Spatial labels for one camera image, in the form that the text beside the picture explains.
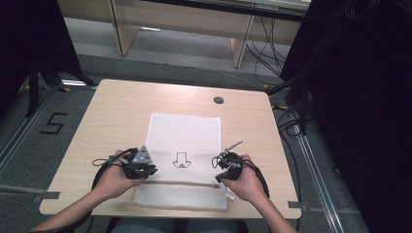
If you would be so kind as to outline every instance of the black controller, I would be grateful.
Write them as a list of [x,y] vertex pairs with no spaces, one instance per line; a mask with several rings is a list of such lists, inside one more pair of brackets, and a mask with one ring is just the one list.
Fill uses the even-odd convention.
[[146,147],[142,147],[140,151],[132,149],[130,153],[126,159],[127,163],[123,164],[123,161],[121,162],[127,178],[133,180],[139,178],[147,179],[157,171],[155,165],[152,164],[151,156]]
[[[130,152],[130,155],[127,158],[122,157],[122,155],[128,152]],[[152,158],[145,146],[140,150],[134,148],[125,150],[119,154],[110,155],[109,159],[103,164],[101,172],[104,172],[107,167],[112,166],[116,159],[121,162],[122,170],[129,179],[147,179],[157,171],[155,165],[152,164]]]
[[239,155],[237,155],[236,153],[227,152],[221,157],[221,160],[218,162],[218,164],[222,169],[227,169],[225,172],[215,176],[218,183],[221,183],[222,179],[236,181],[242,174],[242,167],[245,165],[255,171],[258,179],[261,182],[261,185],[263,186],[264,193],[267,197],[270,197],[269,188],[267,187],[266,180],[264,179],[260,169],[252,161],[242,160],[242,158],[240,158]]

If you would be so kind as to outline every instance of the black panel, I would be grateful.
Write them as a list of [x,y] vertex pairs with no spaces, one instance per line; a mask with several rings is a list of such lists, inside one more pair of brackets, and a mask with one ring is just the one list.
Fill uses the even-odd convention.
[[66,24],[55,0],[0,1],[0,110],[13,99],[28,75],[29,60],[36,54],[38,70],[47,83],[59,83],[60,60],[81,74]]
[[369,230],[410,232],[412,15],[381,1],[342,29],[310,82],[318,122]]
[[307,18],[301,23],[296,37],[293,40],[288,59],[282,69],[281,78],[289,80],[294,77],[307,61],[309,54],[320,40],[322,34],[332,23],[338,11],[339,4],[344,0],[320,1],[313,0],[306,13]]

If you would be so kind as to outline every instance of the arrow symbol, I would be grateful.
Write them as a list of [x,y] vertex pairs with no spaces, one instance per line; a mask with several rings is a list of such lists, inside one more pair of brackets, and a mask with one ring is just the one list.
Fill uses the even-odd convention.
[[188,161],[187,154],[185,152],[176,153],[176,161],[173,162],[173,165],[177,168],[187,168],[190,166],[191,162]]

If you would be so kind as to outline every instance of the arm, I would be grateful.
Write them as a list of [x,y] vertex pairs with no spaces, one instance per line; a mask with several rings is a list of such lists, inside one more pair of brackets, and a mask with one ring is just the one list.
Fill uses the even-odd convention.
[[[240,157],[244,160],[251,160],[249,155]],[[251,168],[243,166],[242,174],[237,181],[222,179],[222,183],[236,193],[240,199],[250,202],[263,216],[271,232],[296,232],[264,194],[260,180]]]
[[111,166],[100,177],[96,187],[77,202],[48,218],[30,231],[43,231],[70,225],[80,220],[102,202],[121,196],[129,188],[143,183],[145,179],[128,179],[120,166]]

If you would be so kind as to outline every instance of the round hole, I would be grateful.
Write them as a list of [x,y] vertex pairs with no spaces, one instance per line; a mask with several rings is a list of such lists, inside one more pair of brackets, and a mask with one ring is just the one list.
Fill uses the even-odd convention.
[[222,104],[224,102],[224,99],[221,96],[216,96],[213,101],[217,104]]

